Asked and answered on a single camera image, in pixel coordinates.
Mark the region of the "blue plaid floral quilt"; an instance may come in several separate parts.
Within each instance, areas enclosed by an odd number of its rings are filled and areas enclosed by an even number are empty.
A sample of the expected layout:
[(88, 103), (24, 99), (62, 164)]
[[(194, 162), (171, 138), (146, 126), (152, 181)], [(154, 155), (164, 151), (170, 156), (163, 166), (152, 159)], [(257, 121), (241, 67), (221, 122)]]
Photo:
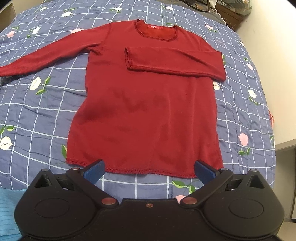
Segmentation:
[[(240, 37), (211, 15), (176, 1), (45, 1), (18, 14), (1, 32), (1, 65), (61, 39), (76, 29), (142, 19), (179, 25), (223, 56), (227, 79), (214, 85), (217, 131), (224, 166), (245, 174), (257, 169), (275, 183), (275, 144), (258, 72)], [(26, 77), (1, 80), (1, 187), (25, 189), (49, 168), (64, 173), (70, 123), (85, 98), (87, 55)]]

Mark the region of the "brown wooden nightstand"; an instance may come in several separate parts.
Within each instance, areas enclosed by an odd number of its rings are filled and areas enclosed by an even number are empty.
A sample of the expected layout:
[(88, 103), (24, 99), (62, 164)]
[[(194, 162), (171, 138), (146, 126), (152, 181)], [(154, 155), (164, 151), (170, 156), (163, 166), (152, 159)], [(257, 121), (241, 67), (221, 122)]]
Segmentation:
[(237, 31), (242, 22), (250, 15), (252, 4), (249, 0), (217, 1), (215, 9), (226, 25)]

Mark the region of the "blue striped cloth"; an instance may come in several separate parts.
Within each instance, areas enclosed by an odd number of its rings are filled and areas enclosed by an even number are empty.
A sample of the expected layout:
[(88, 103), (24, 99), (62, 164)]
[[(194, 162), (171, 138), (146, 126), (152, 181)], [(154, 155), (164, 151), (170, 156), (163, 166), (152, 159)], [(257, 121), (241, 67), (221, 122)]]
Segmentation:
[(23, 190), (1, 188), (0, 200), (0, 238), (4, 241), (19, 240), (22, 235), (15, 222), (14, 211), (25, 193)]

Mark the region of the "red long-sleeve sweater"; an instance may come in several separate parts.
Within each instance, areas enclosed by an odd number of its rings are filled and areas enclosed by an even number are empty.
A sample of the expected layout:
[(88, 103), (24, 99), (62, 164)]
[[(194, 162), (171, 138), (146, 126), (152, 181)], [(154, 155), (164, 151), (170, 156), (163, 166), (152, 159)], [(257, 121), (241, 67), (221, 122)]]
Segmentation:
[(201, 160), (223, 166), (214, 81), (225, 81), (222, 54), (178, 26), (143, 20), (72, 33), (1, 68), (25, 75), (88, 54), (86, 99), (74, 115), (68, 164), (102, 159), (121, 174), (194, 177)]

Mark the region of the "white bedside cabinet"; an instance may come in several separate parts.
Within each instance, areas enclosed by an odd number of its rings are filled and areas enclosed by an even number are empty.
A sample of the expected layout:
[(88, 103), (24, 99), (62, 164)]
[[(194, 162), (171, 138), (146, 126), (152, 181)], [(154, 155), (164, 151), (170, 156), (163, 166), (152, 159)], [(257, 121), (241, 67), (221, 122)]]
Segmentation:
[(274, 192), (285, 212), (285, 220), (295, 218), (295, 147), (276, 151)]

